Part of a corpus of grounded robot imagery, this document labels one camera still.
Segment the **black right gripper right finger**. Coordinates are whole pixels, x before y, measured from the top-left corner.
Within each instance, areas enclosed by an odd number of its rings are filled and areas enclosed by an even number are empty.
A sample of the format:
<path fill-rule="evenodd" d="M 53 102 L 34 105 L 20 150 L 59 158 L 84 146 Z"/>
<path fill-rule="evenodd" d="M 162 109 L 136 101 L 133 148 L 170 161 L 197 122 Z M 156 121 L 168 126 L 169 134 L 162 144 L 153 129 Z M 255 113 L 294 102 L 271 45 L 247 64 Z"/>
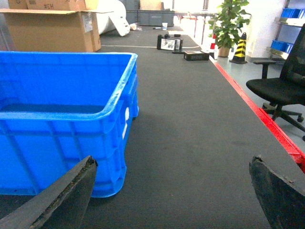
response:
<path fill-rule="evenodd" d="M 273 229 L 305 227 L 305 191 L 275 172 L 259 156 L 249 163 L 256 198 Z"/>

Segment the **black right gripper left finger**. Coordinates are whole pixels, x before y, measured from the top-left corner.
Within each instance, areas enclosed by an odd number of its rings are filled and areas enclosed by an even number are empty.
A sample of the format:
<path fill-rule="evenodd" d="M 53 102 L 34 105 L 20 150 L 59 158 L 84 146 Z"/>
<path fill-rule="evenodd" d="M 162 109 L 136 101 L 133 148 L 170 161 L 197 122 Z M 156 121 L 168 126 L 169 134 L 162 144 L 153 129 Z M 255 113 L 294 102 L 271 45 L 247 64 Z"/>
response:
<path fill-rule="evenodd" d="M 88 207 L 97 161 L 87 156 L 39 195 L 0 220 L 2 229 L 78 229 Z"/>

